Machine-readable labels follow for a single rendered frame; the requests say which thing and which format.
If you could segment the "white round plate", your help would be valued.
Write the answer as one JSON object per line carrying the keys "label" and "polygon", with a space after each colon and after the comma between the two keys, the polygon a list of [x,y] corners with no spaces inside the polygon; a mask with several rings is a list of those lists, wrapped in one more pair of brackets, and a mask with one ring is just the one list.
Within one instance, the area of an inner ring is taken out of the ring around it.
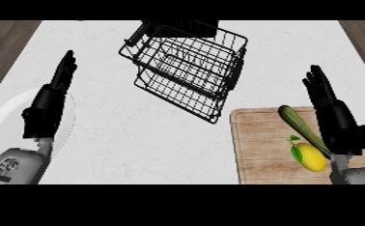
{"label": "white round plate", "polygon": [[[22,138],[23,119],[20,116],[22,110],[32,103],[38,90],[38,87],[32,87],[30,89],[8,97],[8,99],[0,103],[0,154],[10,148],[20,148],[30,151],[38,149],[33,140]],[[73,128],[73,123],[75,101],[72,94],[66,94],[60,126],[54,136],[51,156],[56,156],[63,144],[66,143],[66,139]]]}

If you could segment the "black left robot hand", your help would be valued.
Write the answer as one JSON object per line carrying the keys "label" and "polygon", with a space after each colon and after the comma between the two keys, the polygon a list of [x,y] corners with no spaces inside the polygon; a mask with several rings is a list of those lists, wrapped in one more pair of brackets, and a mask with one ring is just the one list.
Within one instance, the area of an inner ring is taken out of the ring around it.
{"label": "black left robot hand", "polygon": [[23,139],[54,137],[75,70],[73,51],[67,50],[60,58],[51,81],[41,86],[30,105],[20,112]]}

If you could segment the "wooden cutting board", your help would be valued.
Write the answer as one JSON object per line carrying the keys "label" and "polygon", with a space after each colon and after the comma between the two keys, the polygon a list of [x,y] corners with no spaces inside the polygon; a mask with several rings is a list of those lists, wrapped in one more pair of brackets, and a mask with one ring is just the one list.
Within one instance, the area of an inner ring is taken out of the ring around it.
{"label": "wooden cutting board", "polygon": [[330,161],[322,172],[307,171],[291,155],[286,141],[296,135],[282,121],[276,108],[230,111],[230,133],[239,182],[242,184],[329,184]]}

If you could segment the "green squash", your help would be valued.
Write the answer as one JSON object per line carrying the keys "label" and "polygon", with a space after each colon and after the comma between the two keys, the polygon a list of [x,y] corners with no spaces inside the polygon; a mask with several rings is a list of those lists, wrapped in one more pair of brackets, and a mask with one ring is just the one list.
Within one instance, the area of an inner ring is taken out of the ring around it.
{"label": "green squash", "polygon": [[286,125],[304,138],[308,144],[319,150],[326,158],[330,158],[330,152],[323,144],[322,138],[316,135],[308,125],[305,124],[299,114],[288,105],[280,105],[277,107],[277,114]]}

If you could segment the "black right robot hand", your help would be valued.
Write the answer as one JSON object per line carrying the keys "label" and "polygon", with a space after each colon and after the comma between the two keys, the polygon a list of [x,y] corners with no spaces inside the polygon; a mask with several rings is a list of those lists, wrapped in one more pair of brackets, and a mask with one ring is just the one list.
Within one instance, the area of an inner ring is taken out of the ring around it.
{"label": "black right robot hand", "polygon": [[345,103],[336,99],[329,80],[317,65],[302,79],[313,105],[320,138],[335,155],[361,155],[365,149],[365,125],[354,121]]}

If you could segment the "yellow lemon with leaves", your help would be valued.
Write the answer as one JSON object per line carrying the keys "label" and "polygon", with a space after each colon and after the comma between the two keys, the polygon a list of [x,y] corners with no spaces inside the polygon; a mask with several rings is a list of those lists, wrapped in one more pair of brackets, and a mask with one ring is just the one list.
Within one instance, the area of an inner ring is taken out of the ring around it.
{"label": "yellow lemon with leaves", "polygon": [[291,135],[286,141],[291,144],[291,155],[295,162],[310,172],[322,172],[325,170],[325,156],[320,151],[307,143],[296,143],[299,137]]}

